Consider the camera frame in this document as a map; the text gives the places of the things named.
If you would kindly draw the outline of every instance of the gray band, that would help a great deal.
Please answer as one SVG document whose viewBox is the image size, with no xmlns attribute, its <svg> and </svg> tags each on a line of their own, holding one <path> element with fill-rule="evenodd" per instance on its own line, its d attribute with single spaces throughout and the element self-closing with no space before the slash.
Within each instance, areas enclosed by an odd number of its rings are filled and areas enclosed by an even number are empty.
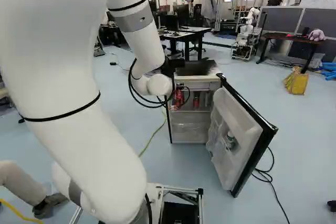
<svg viewBox="0 0 336 224">
<path fill-rule="evenodd" d="M 120 30 L 124 33 L 131 33 L 145 28 L 153 22 L 153 15 L 149 5 L 137 13 L 125 17 L 114 17 Z"/>
<path fill-rule="evenodd" d="M 80 205 L 80 195 L 82 194 L 82 190 L 79 188 L 79 186 L 71 180 L 69 185 L 69 197 L 73 203 L 75 203 L 77 206 Z"/>
</svg>

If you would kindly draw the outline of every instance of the blue object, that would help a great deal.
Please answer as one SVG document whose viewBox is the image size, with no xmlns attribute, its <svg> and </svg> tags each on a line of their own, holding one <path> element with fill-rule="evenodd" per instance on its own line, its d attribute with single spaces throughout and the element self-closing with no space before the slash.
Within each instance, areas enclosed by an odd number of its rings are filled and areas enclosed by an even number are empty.
<svg viewBox="0 0 336 224">
<path fill-rule="evenodd" d="M 321 72 L 321 74 L 326 77 L 327 81 L 336 79 L 336 62 L 323 62 L 320 70 L 329 70 Z"/>
</svg>

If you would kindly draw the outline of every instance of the open fridge door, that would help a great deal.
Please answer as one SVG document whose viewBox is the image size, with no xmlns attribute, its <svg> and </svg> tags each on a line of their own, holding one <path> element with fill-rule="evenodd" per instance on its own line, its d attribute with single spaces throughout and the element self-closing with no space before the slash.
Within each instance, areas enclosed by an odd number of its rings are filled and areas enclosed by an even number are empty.
<svg viewBox="0 0 336 224">
<path fill-rule="evenodd" d="M 222 87 L 214 93 L 206 148 L 222 187 L 237 197 L 277 133 L 222 73 Z"/>
</svg>

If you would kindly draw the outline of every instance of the floor cable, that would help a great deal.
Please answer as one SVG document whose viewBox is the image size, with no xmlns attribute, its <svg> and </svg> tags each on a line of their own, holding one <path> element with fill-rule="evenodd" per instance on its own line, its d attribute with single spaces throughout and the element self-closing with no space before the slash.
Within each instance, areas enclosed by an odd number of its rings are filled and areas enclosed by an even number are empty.
<svg viewBox="0 0 336 224">
<path fill-rule="evenodd" d="M 276 198 L 276 200 L 277 200 L 277 203 L 279 204 L 279 206 L 280 206 L 280 208 L 281 208 L 281 210 L 282 210 L 282 212 L 283 212 L 283 215 L 285 215 L 285 217 L 286 217 L 287 224 L 290 224 L 290 221 L 289 221 L 289 219 L 288 219 L 288 216 L 287 216 L 287 214 L 286 214 L 286 211 L 284 210 L 282 204 L 280 203 L 280 200 L 279 200 L 279 198 L 278 198 L 277 192 L 276 192 L 276 190 L 275 190 L 275 188 L 274 188 L 274 186 L 273 186 L 273 184 L 272 184 L 272 182 L 273 182 L 273 177 L 269 174 L 269 172 L 270 172 L 270 171 L 273 169 L 273 167 L 274 167 L 275 158 L 274 158 L 274 154 L 273 154 L 272 150 L 271 150 L 269 147 L 267 147 L 267 148 L 269 149 L 269 151 L 270 151 L 270 153 L 271 153 L 271 155 L 272 155 L 272 165 L 271 165 L 271 167 L 270 167 L 268 170 L 260 170 L 260 169 L 255 168 L 255 171 L 256 171 L 260 176 L 262 176 L 263 179 L 257 177 L 257 176 L 254 175 L 254 174 L 252 174 L 252 176 L 254 176 L 257 180 L 259 180 L 259 181 L 261 181 L 261 182 L 268 183 L 268 184 L 271 185 L 271 187 L 272 187 L 272 189 L 273 189 L 273 192 L 274 192 L 274 195 L 275 195 L 275 198 Z"/>
</svg>

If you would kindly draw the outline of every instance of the red bottle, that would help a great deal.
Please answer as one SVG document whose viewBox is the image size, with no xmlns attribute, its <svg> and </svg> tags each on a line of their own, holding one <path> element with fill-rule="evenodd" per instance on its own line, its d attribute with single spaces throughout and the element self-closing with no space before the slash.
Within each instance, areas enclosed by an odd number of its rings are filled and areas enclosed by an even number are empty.
<svg viewBox="0 0 336 224">
<path fill-rule="evenodd" d="M 199 91 L 194 92 L 194 110 L 200 107 L 200 96 L 201 92 Z"/>
</svg>

